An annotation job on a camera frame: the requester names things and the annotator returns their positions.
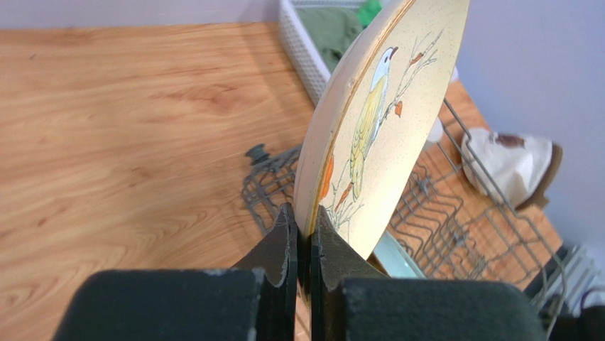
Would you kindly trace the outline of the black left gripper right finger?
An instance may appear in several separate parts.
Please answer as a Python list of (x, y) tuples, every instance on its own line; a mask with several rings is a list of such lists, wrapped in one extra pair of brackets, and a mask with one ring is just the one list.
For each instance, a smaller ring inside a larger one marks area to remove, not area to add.
[(310, 238), (313, 340), (546, 340), (515, 286), (389, 278), (334, 230), (324, 208)]

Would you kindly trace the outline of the cream bird plate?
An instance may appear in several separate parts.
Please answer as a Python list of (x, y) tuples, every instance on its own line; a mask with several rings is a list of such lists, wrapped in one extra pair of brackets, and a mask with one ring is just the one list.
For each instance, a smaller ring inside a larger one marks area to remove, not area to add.
[(468, 1), (390, 1), (350, 45), (302, 144), (302, 235), (325, 213), (359, 256), (372, 253), (437, 120), (468, 11)]

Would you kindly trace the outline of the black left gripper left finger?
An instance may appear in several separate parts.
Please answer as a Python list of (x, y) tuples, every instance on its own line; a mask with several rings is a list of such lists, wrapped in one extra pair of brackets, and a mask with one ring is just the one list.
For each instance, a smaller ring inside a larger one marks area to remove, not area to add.
[(293, 340), (298, 228), (272, 230), (228, 269), (107, 270), (76, 291), (55, 340)]

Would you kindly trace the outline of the pale green flower plate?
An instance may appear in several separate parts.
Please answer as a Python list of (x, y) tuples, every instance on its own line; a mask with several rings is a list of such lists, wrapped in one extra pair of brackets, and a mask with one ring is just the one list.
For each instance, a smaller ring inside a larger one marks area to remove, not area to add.
[(373, 255), (391, 278), (425, 278), (412, 257), (388, 231), (382, 234)]

